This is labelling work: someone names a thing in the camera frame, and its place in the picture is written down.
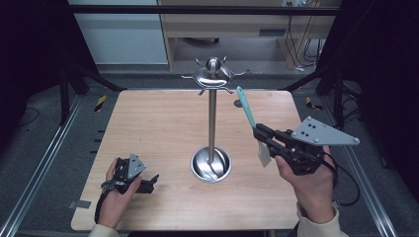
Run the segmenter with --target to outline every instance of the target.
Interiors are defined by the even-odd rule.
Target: wooden table
[[[135,195],[121,230],[291,229],[297,222],[293,188],[275,161],[263,168],[258,143],[237,94],[217,92],[215,146],[232,159],[228,177],[205,183],[194,176],[191,158],[209,145],[209,92],[123,91],[108,124],[71,226],[91,230],[105,173],[115,157],[139,155],[147,168],[141,177],[160,174],[151,195]],[[285,91],[245,91],[256,122],[296,129],[300,119]]]

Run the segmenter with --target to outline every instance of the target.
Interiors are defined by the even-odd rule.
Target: dark floor
[[[234,50],[229,52],[224,48],[230,43],[228,40],[221,39],[219,48],[212,46],[210,51],[215,54],[234,54]],[[275,43],[268,40],[260,42],[260,45],[262,44],[278,49]],[[197,47],[187,41],[180,47],[187,47],[187,51],[190,51],[187,54],[191,57],[178,53],[177,62],[185,67],[179,66],[177,70],[148,71],[146,74],[104,72],[103,75],[110,81],[131,89],[198,89],[194,81],[182,79],[180,75],[188,71],[190,74],[194,73],[199,67],[194,57],[205,60],[208,57],[206,54],[208,48]],[[244,89],[276,90],[290,85],[308,73],[308,70],[305,72],[288,71],[285,66],[280,68],[278,65],[278,68],[274,67],[271,71],[269,68],[275,65],[273,62],[283,60],[278,55],[258,56],[255,60],[249,55],[241,55],[237,58],[234,58],[234,55],[228,56],[231,61],[227,63],[234,65],[235,72],[247,69],[254,72],[234,81],[234,85],[240,85]],[[255,64],[258,60],[260,60],[260,65]],[[262,68],[261,65],[265,62],[264,73],[258,73],[259,69],[254,68]],[[15,219],[17,236],[87,236],[86,233],[75,232],[71,229],[70,221],[74,210],[69,208],[68,204],[80,198],[95,158],[95,152],[99,149],[100,139],[118,98],[118,92],[112,92],[90,79],[87,79],[87,82],[91,89],[86,96],[75,96],[71,92],[71,102],[78,103],[79,107],[77,107],[76,116],[72,119],[72,124],[69,125],[68,132],[62,134],[63,139],[57,144],[52,154],[45,154],[45,152],[50,150],[48,146],[60,131],[58,87],[52,87],[31,97],[27,112],[21,121],[22,125],[16,128],[9,146],[1,154],[1,223],[6,223],[19,203],[19,198],[28,189],[27,184],[35,183],[33,173],[43,174],[38,177],[42,181],[41,184],[32,191],[33,198],[27,198],[26,205],[21,208],[24,216]],[[312,116],[333,125],[335,122],[331,116],[333,91],[327,97],[317,97],[313,90],[316,82],[313,81],[293,92],[295,105],[301,119]],[[107,96],[104,106],[99,112],[94,112],[99,97],[103,95]],[[322,106],[323,110],[309,108],[306,105],[307,96],[311,98],[315,106]],[[347,108],[345,114],[357,108],[353,100],[348,101],[345,106]],[[376,145],[368,128],[359,117],[360,115],[353,115],[348,118],[345,132],[359,137],[361,144],[349,148],[332,147],[332,154],[340,165],[356,177],[363,177],[363,174],[367,177],[360,182],[364,187],[363,197],[355,205],[340,209],[342,229],[350,236],[360,237],[419,236],[419,204],[408,192],[398,173],[382,167]],[[47,155],[51,155],[51,160],[45,161]],[[354,170],[356,167],[354,163],[359,163],[361,170]],[[43,167],[44,172],[38,169],[39,164],[46,164]],[[353,183],[341,172],[335,198],[345,202],[353,199],[355,194]],[[384,233],[384,231],[393,230],[396,233]],[[289,230],[277,230],[276,234],[287,236],[288,232]]]

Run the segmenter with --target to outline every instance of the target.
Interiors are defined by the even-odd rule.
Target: person's left hand
[[[106,180],[109,181],[114,176],[117,167],[117,159],[114,160],[108,172],[106,173]],[[99,215],[98,224],[108,226],[110,228],[117,228],[120,221],[123,219],[129,203],[138,190],[141,184],[141,177],[138,176],[130,185],[128,190],[122,195],[117,189],[110,191],[102,203],[101,213]]]

